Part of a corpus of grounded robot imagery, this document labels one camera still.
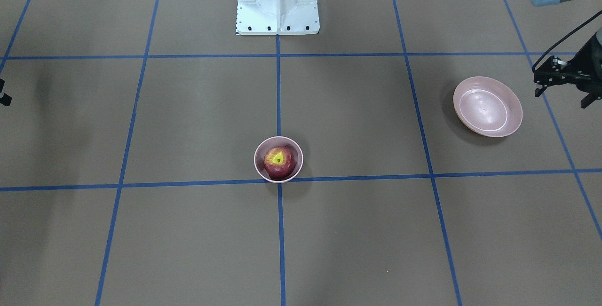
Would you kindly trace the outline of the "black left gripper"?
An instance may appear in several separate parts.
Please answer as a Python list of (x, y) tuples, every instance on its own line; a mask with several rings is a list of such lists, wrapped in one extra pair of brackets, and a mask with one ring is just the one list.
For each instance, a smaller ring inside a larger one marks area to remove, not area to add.
[(580, 101), (581, 109), (586, 109), (602, 98), (602, 47), (598, 36), (595, 33), (576, 54), (578, 71), (583, 77), (589, 77), (588, 80), (579, 80), (576, 85), (581, 92), (587, 92)]

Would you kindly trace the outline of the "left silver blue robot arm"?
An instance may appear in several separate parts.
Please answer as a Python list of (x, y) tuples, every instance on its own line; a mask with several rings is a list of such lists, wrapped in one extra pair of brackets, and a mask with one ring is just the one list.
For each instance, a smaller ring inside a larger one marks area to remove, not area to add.
[[(571, 0), (531, 0), (531, 3), (536, 7), (543, 7), (568, 1)], [(539, 98), (549, 87), (574, 85), (579, 91), (586, 94), (580, 101), (581, 109), (586, 109), (595, 101), (601, 100), (602, 32), (600, 29), (588, 39), (571, 60), (563, 61), (555, 55), (550, 55), (553, 49), (598, 17), (601, 17), (600, 12), (596, 12), (584, 23), (553, 43), (536, 60), (531, 67), (533, 82), (538, 85), (534, 92), (536, 98)]]

